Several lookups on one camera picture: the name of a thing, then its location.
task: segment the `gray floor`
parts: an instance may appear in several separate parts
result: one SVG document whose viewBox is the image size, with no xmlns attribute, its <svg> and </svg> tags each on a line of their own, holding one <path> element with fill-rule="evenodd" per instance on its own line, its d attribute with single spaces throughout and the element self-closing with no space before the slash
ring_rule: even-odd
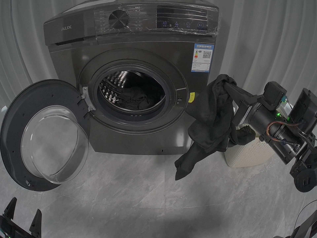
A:
<svg viewBox="0 0 317 238">
<path fill-rule="evenodd" d="M 277 156 L 250 168 L 227 166 L 223 153 L 175 181 L 176 156 L 90 151 L 68 184 L 36 193 L 19 187 L 0 163 L 0 208 L 18 199 L 14 221 L 28 230 L 41 209 L 42 237 L 265 237 L 291 234 L 299 211 L 317 199 L 298 192 Z M 315 209 L 311 204 L 301 224 Z"/>
</svg>

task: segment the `yellow warning sticker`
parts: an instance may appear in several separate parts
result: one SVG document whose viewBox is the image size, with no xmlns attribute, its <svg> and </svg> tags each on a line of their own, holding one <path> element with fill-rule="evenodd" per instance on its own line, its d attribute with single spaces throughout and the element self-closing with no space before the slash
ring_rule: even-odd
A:
<svg viewBox="0 0 317 238">
<path fill-rule="evenodd" d="M 189 94 L 189 103 L 192 103 L 193 101 L 194 101 L 194 99 L 195 99 L 195 93 L 190 93 Z"/>
</svg>

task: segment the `display panel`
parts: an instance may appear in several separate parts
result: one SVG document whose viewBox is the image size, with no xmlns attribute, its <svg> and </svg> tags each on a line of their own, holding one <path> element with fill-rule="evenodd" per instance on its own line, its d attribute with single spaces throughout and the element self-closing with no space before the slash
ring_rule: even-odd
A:
<svg viewBox="0 0 317 238">
<path fill-rule="evenodd" d="M 181 6 L 157 6 L 157 28 L 181 28 L 207 31 L 207 12 Z"/>
</svg>

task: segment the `washing machine door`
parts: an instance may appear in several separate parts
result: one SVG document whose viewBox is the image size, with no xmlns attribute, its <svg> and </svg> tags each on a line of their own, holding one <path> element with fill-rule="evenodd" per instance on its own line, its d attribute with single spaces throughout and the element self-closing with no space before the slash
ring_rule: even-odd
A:
<svg viewBox="0 0 317 238">
<path fill-rule="evenodd" d="M 2 122 L 4 166 L 22 187 L 46 191 L 74 178 L 88 154 L 90 120 L 80 92 L 61 80 L 24 89 Z"/>
</svg>

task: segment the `gray washing machine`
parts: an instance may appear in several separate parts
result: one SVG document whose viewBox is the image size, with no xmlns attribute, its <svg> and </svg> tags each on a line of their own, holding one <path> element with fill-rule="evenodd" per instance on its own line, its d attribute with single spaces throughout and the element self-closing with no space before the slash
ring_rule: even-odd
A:
<svg viewBox="0 0 317 238">
<path fill-rule="evenodd" d="M 97 152 L 185 153 L 184 112 L 205 88 L 219 9 L 204 0 L 94 0 L 44 23 L 58 80 L 12 102 L 1 154 L 21 186 L 49 190 Z"/>
</svg>

